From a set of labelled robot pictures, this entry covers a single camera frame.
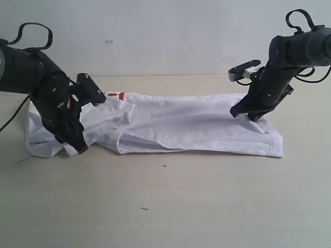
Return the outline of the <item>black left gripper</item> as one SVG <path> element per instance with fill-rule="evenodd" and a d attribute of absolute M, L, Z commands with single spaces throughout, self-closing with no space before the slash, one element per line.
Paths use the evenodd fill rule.
<path fill-rule="evenodd" d="M 32 91 L 31 101 L 42 119 L 42 125 L 55 139 L 64 144 L 69 155 L 82 154 L 88 150 L 79 117 L 81 109 L 69 95 L 69 78 L 61 73 L 46 76 Z"/>

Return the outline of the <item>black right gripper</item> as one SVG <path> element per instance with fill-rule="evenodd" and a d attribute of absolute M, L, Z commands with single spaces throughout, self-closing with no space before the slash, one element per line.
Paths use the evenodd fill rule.
<path fill-rule="evenodd" d="M 276 108 L 294 74 L 294 67 L 277 68 L 270 61 L 267 62 L 257 86 L 250 91 L 248 100 L 242 99 L 232 106 L 230 114 L 234 118 L 247 114 L 251 121 L 258 121 Z"/>

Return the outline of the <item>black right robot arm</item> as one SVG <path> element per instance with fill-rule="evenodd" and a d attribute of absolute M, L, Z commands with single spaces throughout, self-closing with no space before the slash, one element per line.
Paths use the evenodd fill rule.
<path fill-rule="evenodd" d="M 232 82 L 251 80 L 248 93 L 230 109 L 233 117 L 247 114 L 251 121 L 257 121 L 293 92 L 290 81 L 303 70 L 330 66 L 330 28 L 320 25 L 310 32 L 276 36 L 269 45 L 267 64 L 256 72 L 249 71 L 260 63 L 254 59 L 228 71 Z"/>

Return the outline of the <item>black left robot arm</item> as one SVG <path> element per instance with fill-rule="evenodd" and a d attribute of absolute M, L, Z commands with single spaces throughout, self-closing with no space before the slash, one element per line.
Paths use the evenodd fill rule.
<path fill-rule="evenodd" d="M 27 94 L 43 127 L 82 154 L 88 147 L 81 108 L 69 93 L 69 84 L 69 77 L 44 52 L 1 45 L 1 91 Z"/>

